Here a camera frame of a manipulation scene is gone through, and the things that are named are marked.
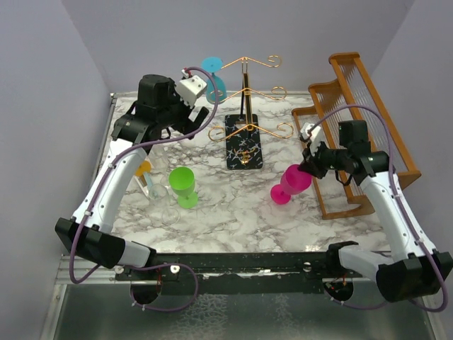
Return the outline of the blue wine glass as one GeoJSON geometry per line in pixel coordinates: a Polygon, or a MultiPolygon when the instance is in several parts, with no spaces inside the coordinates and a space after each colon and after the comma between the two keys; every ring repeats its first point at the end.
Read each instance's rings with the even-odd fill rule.
{"type": "Polygon", "coordinates": [[[201,67],[211,74],[211,77],[214,80],[215,86],[217,87],[217,91],[214,90],[214,86],[212,85],[211,81],[207,82],[207,90],[206,90],[206,99],[210,103],[215,102],[215,97],[219,97],[219,102],[222,102],[227,97],[227,89],[223,80],[216,75],[218,71],[222,69],[224,66],[223,61],[219,57],[208,57],[204,59],[201,63],[201,67]]]}

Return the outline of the orange wine glass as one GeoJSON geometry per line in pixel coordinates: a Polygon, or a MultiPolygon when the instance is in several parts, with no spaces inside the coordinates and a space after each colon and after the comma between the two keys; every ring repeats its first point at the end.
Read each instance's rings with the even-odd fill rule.
{"type": "Polygon", "coordinates": [[[150,173],[152,169],[152,165],[149,161],[144,160],[135,171],[134,175],[136,177],[143,176],[145,173],[150,173]]]}

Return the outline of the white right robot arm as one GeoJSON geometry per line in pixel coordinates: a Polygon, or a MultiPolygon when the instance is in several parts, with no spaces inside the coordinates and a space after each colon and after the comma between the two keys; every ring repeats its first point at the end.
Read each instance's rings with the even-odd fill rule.
{"type": "Polygon", "coordinates": [[[425,236],[398,183],[389,155],[372,151],[367,124],[349,120],[338,124],[340,148],[322,140],[321,127],[306,123],[300,138],[306,143],[299,170],[322,179],[330,170],[344,171],[367,196],[391,249],[385,257],[361,249],[356,242],[331,244],[325,268],[334,277],[349,270],[374,281],[388,302],[433,295],[445,289],[452,256],[439,252],[425,236]]]}

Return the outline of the pink wine glass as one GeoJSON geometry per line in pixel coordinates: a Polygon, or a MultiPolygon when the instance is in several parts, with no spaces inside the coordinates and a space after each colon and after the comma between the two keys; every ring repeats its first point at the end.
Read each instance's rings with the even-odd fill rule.
{"type": "Polygon", "coordinates": [[[299,195],[310,187],[312,176],[307,172],[300,171],[298,164],[287,168],[280,179],[280,183],[270,190],[270,197],[278,205],[287,204],[292,196],[299,195]]]}

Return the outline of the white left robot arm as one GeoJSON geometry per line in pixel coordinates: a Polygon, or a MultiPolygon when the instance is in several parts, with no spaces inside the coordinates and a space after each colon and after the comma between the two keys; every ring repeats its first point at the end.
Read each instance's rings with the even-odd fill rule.
{"type": "Polygon", "coordinates": [[[139,82],[137,100],[115,121],[108,154],[84,201],[72,217],[59,218],[55,232],[73,255],[106,268],[131,266],[143,280],[156,272],[155,250],[111,234],[122,197],[136,170],[151,151],[151,142],[164,143],[163,131],[191,135],[209,111],[189,118],[207,83],[186,74],[174,81],[148,74],[139,82]]]}

